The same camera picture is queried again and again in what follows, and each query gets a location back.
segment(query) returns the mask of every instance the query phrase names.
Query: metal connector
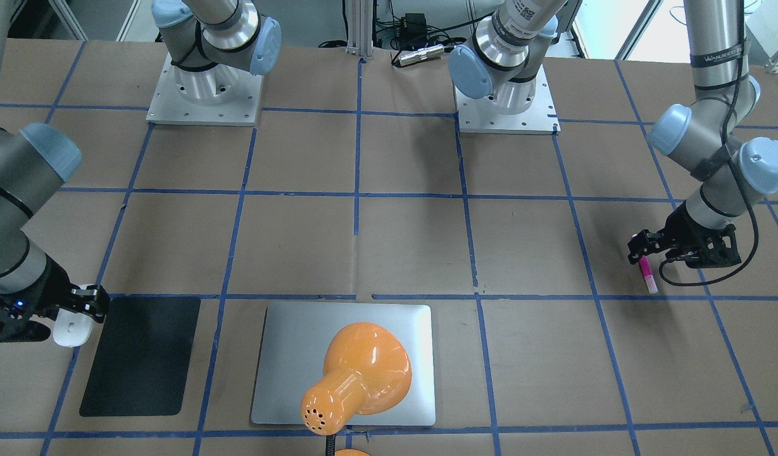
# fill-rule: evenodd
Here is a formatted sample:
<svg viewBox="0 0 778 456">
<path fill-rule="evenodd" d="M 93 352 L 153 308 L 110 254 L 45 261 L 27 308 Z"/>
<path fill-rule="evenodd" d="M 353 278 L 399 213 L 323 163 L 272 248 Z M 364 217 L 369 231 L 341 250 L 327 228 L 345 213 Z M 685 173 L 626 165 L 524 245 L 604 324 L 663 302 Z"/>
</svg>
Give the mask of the metal connector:
<svg viewBox="0 0 778 456">
<path fill-rule="evenodd" d="M 415 50 L 414 52 L 409 52 L 406 55 L 401 55 L 400 60 L 398 60 L 398 67 L 408 67 L 409 65 L 419 63 L 420 61 L 437 58 L 442 54 L 444 54 L 443 44 L 436 44 L 435 46 L 421 48 Z"/>
</svg>

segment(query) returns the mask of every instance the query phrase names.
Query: black mouse pad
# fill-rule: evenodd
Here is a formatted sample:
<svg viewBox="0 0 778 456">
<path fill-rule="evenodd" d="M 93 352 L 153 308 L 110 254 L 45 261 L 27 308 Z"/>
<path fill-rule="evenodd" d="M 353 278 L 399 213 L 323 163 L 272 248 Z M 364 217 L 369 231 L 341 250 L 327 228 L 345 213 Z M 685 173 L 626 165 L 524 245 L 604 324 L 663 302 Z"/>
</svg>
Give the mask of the black mouse pad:
<svg viewBox="0 0 778 456">
<path fill-rule="evenodd" d="M 177 415 L 199 311 L 195 297 L 111 301 L 79 415 Z"/>
</svg>

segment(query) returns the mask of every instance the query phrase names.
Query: qr code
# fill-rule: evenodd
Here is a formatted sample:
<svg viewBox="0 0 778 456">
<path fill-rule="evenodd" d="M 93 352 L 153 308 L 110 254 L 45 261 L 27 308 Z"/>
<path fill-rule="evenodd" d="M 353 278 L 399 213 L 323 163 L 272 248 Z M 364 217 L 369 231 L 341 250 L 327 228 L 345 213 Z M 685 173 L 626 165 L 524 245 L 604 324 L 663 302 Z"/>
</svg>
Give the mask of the qr code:
<svg viewBox="0 0 778 456">
<path fill-rule="evenodd" d="M 532 20 L 534 15 L 536 15 L 536 12 L 524 6 L 524 12 L 522 13 L 522 16 L 524 16 L 526 20 Z"/>
</svg>

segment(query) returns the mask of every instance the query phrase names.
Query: light blue cap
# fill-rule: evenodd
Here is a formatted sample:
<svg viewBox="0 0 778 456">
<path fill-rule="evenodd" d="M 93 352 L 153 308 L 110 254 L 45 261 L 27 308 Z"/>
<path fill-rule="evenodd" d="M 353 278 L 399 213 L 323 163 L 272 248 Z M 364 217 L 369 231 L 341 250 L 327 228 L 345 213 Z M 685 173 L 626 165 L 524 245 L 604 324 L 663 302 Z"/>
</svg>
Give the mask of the light blue cap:
<svg viewBox="0 0 778 456">
<path fill-rule="evenodd" d="M 557 20 L 557 16 L 553 15 L 549 22 L 546 23 L 546 25 L 541 29 L 541 31 L 538 33 L 539 37 L 544 38 L 555 38 L 557 37 L 557 26 L 559 21 Z"/>
<path fill-rule="evenodd" d="M 778 141 L 755 138 L 741 147 L 738 156 L 746 182 L 762 194 L 778 190 Z"/>
<path fill-rule="evenodd" d="M 54 127 L 44 123 L 30 123 L 20 134 L 48 162 L 62 182 L 68 182 L 82 164 L 82 152 L 77 145 Z"/>
<path fill-rule="evenodd" d="M 453 48 L 448 61 L 448 70 L 453 85 L 464 95 L 478 100 L 493 93 L 493 79 L 490 78 L 487 67 L 473 49 L 464 44 Z"/>
<path fill-rule="evenodd" d="M 754 104 L 757 104 L 757 101 L 760 101 L 760 83 L 754 79 L 754 76 L 748 77 L 748 82 L 750 82 L 751 86 L 754 87 Z"/>
<path fill-rule="evenodd" d="M 276 65 L 276 59 L 279 58 L 279 49 L 282 48 L 282 26 L 275 18 L 265 18 L 259 29 L 259 36 L 256 37 L 256 44 L 253 47 L 251 57 L 250 72 L 252 75 L 267 75 L 273 66 Z"/>
<path fill-rule="evenodd" d="M 673 104 L 648 133 L 647 142 L 652 147 L 658 148 L 662 155 L 670 155 L 675 148 L 679 147 L 691 118 L 693 118 L 693 110 L 681 104 Z"/>
<path fill-rule="evenodd" d="M 192 11 L 181 0 L 153 0 L 152 17 L 155 19 L 155 27 L 166 29 L 188 20 L 192 17 Z"/>
</svg>

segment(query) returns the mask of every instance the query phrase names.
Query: metal base plate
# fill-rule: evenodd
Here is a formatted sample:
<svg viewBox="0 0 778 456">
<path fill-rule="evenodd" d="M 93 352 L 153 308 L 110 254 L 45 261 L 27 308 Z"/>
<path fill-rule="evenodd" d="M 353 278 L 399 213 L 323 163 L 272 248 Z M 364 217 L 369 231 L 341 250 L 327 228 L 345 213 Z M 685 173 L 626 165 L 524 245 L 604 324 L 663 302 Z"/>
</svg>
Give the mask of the metal base plate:
<svg viewBox="0 0 778 456">
<path fill-rule="evenodd" d="M 175 83 L 175 67 L 166 56 L 155 94 L 149 102 L 146 120 L 163 125 L 227 125 L 253 127 L 259 114 L 262 76 L 232 68 L 239 75 L 241 87 L 234 98 L 221 104 L 195 104 L 180 94 Z"/>
<path fill-rule="evenodd" d="M 302 396 L 322 378 L 333 337 L 359 321 L 380 324 L 406 348 L 411 389 L 400 404 L 375 415 L 355 415 L 349 424 L 432 426 L 437 419 L 431 308 L 418 304 L 284 301 L 271 303 L 256 370 L 251 421 L 300 424 Z"/>
<path fill-rule="evenodd" d="M 456 106 L 459 111 L 459 132 L 507 133 L 513 135 L 551 135 L 560 131 L 555 102 L 546 80 L 543 67 L 536 76 L 538 89 L 529 109 L 518 115 L 498 113 L 495 104 L 487 98 L 468 98 L 456 87 Z"/>
</svg>

